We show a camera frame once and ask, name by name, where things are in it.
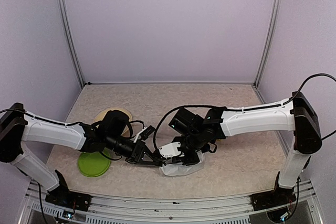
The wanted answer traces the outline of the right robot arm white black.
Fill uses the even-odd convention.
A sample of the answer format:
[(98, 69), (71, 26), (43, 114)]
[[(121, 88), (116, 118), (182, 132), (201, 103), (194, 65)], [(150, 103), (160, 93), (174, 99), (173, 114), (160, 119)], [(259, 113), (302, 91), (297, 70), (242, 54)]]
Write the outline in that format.
[(289, 196), (310, 157), (321, 147), (323, 140), (335, 134), (321, 136), (319, 119), (309, 101), (301, 92), (305, 84), (317, 77), (335, 77), (317, 73), (307, 77), (291, 97), (274, 103), (248, 107), (226, 107), (205, 104), (180, 105), (168, 111), (159, 121), (176, 112), (171, 127), (181, 135), (181, 140), (158, 146), (153, 137), (155, 152), (161, 158), (182, 158), (182, 163), (199, 162), (197, 151), (208, 143), (240, 134), (264, 131), (292, 131), (294, 141), (282, 170), (278, 173), (275, 189), (269, 192), (273, 205), (281, 204)]

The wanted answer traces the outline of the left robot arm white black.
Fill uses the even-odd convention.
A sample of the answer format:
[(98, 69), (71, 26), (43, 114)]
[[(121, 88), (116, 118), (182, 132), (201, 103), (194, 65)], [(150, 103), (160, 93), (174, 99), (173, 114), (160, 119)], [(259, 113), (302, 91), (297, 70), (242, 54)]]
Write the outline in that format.
[(61, 145), (85, 153), (102, 152), (108, 148), (131, 164), (163, 165), (163, 158), (152, 153), (143, 141), (134, 142), (131, 137), (122, 135), (125, 128), (130, 133), (133, 131), (128, 115), (118, 110), (108, 111), (94, 124), (52, 121), (28, 113), (21, 103), (15, 103), (1, 113), (1, 162), (16, 166), (64, 206), (73, 201), (74, 195), (63, 175), (51, 171), (24, 142)]

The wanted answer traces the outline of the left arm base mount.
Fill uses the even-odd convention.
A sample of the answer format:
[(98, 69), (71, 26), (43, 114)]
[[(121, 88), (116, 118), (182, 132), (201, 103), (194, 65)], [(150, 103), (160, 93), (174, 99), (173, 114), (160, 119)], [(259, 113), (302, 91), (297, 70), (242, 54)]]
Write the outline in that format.
[(72, 210), (88, 211), (92, 196), (57, 187), (48, 191), (45, 201)]

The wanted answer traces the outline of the white drawstring pouch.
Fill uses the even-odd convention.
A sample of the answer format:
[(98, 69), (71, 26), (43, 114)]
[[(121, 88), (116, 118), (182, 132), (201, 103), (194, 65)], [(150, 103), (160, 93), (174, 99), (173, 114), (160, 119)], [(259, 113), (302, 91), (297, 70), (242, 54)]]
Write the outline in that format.
[(163, 164), (162, 167), (160, 167), (161, 174), (168, 176), (168, 177), (181, 177), (181, 176), (187, 176), (192, 173), (195, 173), (201, 169), (203, 169), (205, 164), (205, 152), (197, 151), (196, 152), (200, 158), (200, 162), (196, 165), (192, 166), (184, 166), (182, 164), (175, 164), (174, 163), (174, 157), (172, 158), (166, 158), (166, 164)]

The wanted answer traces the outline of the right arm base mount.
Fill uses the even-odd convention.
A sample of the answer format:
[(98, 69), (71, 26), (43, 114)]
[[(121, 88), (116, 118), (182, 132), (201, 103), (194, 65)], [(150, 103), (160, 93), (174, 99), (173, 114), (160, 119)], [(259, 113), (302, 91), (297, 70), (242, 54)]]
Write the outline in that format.
[(290, 201), (297, 200), (293, 189), (270, 190), (250, 196), (254, 211), (265, 210), (281, 205), (286, 205)]

